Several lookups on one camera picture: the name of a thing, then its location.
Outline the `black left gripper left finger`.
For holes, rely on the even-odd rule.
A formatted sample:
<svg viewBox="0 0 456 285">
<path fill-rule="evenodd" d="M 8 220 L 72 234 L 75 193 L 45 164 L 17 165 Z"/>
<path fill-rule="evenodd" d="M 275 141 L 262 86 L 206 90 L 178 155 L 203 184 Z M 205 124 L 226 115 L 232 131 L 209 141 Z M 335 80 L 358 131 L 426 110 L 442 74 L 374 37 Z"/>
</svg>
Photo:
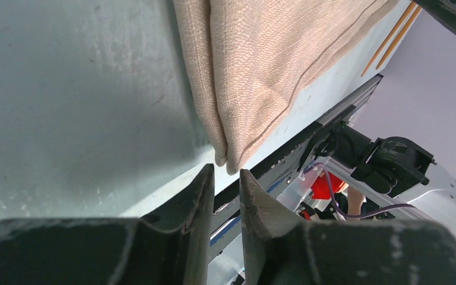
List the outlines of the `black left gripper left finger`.
<svg viewBox="0 0 456 285">
<path fill-rule="evenodd" d="M 214 166 L 139 219 L 140 284 L 205 284 L 214 205 Z"/>
</svg>

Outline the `beige cloth napkin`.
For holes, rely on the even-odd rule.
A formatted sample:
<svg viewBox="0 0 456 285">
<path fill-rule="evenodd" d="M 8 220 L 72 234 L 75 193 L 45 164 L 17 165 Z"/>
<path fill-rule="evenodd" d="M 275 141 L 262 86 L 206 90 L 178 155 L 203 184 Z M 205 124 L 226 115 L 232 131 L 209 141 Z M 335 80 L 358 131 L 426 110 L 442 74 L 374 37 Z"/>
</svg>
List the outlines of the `beige cloth napkin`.
<svg viewBox="0 0 456 285">
<path fill-rule="evenodd" d="M 174 1 L 196 113 L 234 175 L 395 1 Z"/>
</svg>

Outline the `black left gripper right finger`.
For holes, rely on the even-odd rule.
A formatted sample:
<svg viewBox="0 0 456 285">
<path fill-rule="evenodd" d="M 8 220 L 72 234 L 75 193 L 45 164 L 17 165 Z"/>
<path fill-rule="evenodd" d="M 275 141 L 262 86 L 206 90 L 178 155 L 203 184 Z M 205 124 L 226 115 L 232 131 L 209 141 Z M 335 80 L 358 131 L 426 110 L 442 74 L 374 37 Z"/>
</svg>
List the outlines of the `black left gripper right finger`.
<svg viewBox="0 0 456 285">
<path fill-rule="evenodd" d="M 240 171 L 240 213 L 247 284 L 280 284 L 300 218 L 278 202 L 247 169 Z"/>
</svg>

